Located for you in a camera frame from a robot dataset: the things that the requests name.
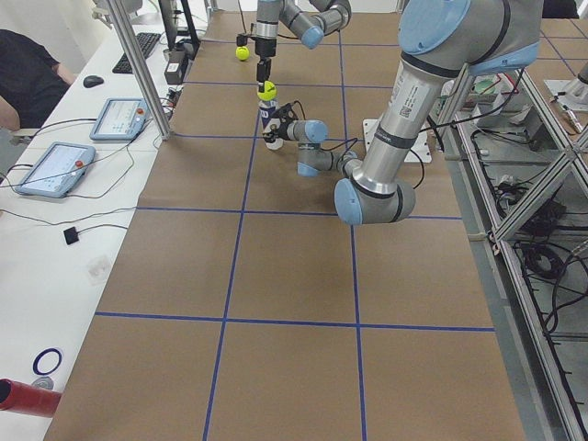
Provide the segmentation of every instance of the tablet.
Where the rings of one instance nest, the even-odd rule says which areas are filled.
[[[141,132],[148,115],[141,98],[110,98],[92,128],[94,141],[132,141]]]
[[[63,198],[94,160],[91,145],[54,142],[33,165],[15,191],[21,195]]]

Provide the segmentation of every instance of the red can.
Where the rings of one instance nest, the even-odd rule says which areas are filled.
[[[0,411],[51,418],[62,395],[11,379],[0,379]]]

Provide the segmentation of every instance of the black mouse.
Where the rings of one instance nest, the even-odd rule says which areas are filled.
[[[104,78],[98,75],[88,75],[84,78],[84,87],[87,87],[88,89],[95,85],[101,85],[102,83],[104,83]]]

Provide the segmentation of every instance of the tennis ball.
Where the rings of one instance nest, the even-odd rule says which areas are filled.
[[[271,81],[265,81],[264,82],[264,91],[263,92],[259,92],[259,90],[257,91],[257,96],[259,96],[259,99],[262,99],[264,101],[271,101],[272,99],[274,99],[277,95],[277,90],[276,90],[276,85],[274,85]]]
[[[239,60],[244,62],[249,58],[249,49],[247,48],[247,46],[239,46],[235,51],[235,55]]]

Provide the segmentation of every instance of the black keyboard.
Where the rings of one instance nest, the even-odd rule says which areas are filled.
[[[139,46],[141,46],[143,57],[149,58],[160,37],[161,34],[153,32],[140,32],[137,34],[137,41],[139,42]],[[122,54],[117,65],[112,68],[112,72],[114,74],[132,74],[132,68],[130,67],[130,62],[126,54]]]

